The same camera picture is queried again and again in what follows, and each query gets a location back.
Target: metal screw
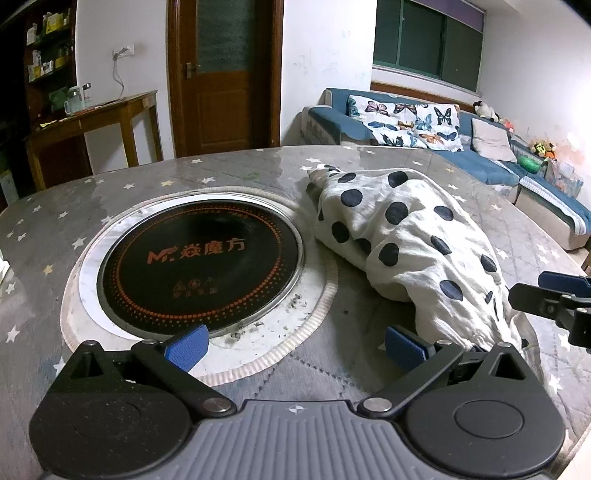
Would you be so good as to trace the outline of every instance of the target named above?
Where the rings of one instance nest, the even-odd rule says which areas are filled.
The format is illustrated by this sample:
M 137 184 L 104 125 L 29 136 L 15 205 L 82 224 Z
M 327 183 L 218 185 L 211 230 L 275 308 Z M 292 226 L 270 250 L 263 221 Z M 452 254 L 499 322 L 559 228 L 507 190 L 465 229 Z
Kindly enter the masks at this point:
M 365 400 L 363 406 L 369 411 L 383 413 L 392 408 L 392 402 L 386 398 L 374 397 Z
M 232 408 L 232 402 L 227 398 L 212 397 L 203 402 L 203 408 L 211 413 L 224 413 Z

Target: polka dot cloth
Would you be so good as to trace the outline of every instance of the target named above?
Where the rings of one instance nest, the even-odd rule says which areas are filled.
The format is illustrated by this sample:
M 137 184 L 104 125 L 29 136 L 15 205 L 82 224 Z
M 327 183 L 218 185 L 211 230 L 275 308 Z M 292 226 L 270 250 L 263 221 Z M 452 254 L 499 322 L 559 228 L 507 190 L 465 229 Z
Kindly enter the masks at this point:
M 422 338 L 521 349 L 516 315 L 527 319 L 511 310 L 495 252 L 445 190 L 407 169 L 342 172 L 319 164 L 309 176 L 322 189 L 318 239 L 364 270 L 384 297 L 414 302 Z

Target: beige cushion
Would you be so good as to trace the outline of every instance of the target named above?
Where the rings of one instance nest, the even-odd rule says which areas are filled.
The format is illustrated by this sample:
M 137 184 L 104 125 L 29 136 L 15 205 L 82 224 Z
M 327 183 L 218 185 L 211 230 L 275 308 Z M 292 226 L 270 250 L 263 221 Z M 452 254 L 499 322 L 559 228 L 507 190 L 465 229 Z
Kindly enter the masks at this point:
M 490 160 L 517 162 L 504 129 L 473 118 L 472 130 L 474 132 L 472 146 L 481 156 Z

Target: wooden side table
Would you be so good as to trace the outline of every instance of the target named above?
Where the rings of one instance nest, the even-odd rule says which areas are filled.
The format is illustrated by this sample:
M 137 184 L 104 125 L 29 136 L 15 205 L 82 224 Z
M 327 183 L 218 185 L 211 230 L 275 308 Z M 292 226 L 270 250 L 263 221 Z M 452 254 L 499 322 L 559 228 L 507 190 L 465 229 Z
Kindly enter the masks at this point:
M 108 125 L 120 125 L 127 165 L 129 167 L 137 167 L 138 153 L 135 146 L 132 120 L 145 110 L 149 110 L 150 113 L 152 136 L 156 147 L 156 159 L 157 161 L 162 161 L 164 156 L 156 113 L 156 93 L 157 91 L 153 90 L 140 95 L 124 97 L 114 102 L 96 105 L 29 135 L 27 138 L 27 156 L 37 191 L 39 192 L 47 188 L 43 178 L 43 169 L 39 161 L 40 154 L 44 148 Z

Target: black circular hub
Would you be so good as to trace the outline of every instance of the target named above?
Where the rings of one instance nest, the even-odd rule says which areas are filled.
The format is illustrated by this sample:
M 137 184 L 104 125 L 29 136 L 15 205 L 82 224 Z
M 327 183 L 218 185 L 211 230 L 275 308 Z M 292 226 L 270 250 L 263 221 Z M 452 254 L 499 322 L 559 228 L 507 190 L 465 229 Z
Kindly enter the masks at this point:
M 29 435 L 44 469 L 99 479 L 153 468 L 181 447 L 190 428 L 189 412 L 175 396 L 130 384 L 114 394 L 47 394 Z
M 538 471 L 560 450 L 564 425 L 539 385 L 530 391 L 520 383 L 489 377 L 422 395 L 405 415 L 411 443 L 456 475 L 501 479 Z

